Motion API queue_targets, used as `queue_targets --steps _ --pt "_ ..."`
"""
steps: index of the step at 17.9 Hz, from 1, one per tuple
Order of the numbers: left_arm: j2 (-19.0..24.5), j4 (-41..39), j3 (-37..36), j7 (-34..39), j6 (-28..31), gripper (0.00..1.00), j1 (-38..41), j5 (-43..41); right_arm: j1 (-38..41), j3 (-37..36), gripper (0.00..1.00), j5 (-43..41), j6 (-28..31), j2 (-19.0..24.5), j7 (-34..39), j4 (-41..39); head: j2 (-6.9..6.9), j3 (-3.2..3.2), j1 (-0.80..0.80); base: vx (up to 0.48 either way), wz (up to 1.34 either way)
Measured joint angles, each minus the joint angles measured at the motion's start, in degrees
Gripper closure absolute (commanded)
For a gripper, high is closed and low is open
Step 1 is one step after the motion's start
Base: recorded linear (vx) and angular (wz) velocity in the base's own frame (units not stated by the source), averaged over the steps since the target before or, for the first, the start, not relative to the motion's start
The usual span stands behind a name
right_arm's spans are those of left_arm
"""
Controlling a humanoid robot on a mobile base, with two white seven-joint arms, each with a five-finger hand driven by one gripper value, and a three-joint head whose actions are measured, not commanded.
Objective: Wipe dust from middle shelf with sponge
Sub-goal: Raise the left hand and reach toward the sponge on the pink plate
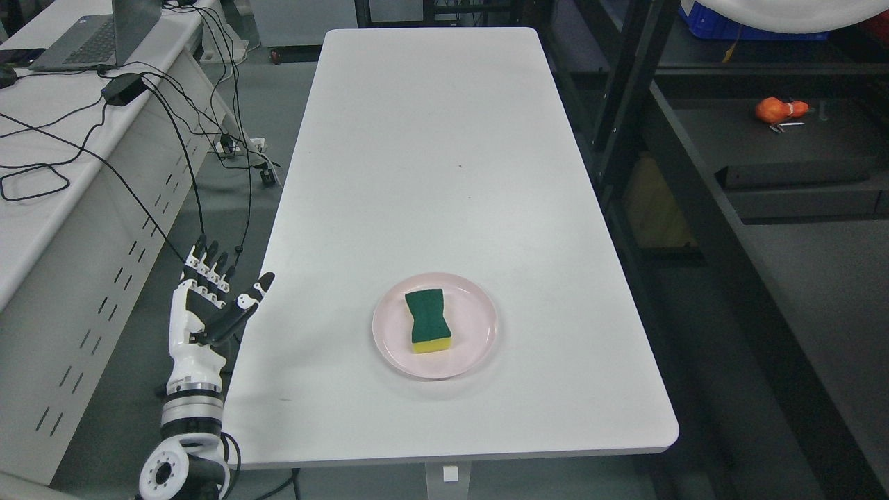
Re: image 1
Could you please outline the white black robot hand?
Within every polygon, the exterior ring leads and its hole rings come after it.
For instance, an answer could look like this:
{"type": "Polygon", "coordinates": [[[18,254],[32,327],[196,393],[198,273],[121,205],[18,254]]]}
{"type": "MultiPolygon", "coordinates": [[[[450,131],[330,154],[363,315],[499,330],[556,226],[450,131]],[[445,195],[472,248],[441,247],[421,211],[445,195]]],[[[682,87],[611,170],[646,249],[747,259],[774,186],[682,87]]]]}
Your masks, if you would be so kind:
{"type": "Polygon", "coordinates": [[[198,237],[183,263],[169,310],[169,357],[174,361],[166,394],[222,392],[226,356],[218,352],[254,316],[275,281],[266,272],[250,287],[231,291],[235,265],[216,241],[198,237]]]}

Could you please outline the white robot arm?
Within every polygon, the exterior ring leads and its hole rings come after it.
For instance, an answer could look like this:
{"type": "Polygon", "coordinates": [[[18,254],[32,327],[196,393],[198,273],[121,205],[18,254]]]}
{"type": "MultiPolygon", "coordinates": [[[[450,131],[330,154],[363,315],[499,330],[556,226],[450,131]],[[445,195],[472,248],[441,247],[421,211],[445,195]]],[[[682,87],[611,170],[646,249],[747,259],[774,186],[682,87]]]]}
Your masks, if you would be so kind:
{"type": "Polygon", "coordinates": [[[233,477],[224,453],[223,408],[217,390],[193,388],[165,396],[162,440],[140,471],[140,499],[226,497],[233,477]]]}

